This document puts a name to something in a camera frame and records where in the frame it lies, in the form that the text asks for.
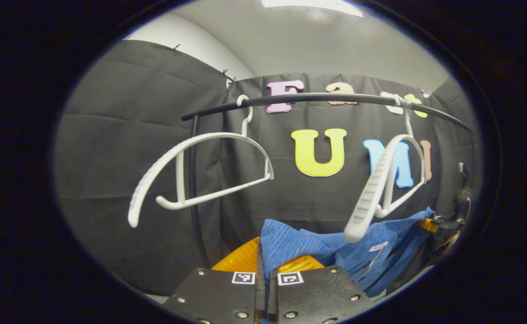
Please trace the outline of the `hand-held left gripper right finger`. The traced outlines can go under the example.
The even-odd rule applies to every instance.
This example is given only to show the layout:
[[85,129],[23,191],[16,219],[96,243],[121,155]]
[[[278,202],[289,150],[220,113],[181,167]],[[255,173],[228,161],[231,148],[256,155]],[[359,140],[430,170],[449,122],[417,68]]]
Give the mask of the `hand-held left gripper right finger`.
[[343,324],[370,310],[367,296],[341,266],[270,275],[266,320],[272,324]]

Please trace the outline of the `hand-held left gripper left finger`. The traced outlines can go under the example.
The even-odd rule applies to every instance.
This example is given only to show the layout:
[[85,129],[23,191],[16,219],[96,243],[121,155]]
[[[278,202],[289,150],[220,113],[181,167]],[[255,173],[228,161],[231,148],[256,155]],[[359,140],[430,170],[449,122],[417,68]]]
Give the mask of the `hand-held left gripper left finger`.
[[192,323],[259,324],[264,319],[264,274],[259,237],[212,268],[196,267],[164,308]]

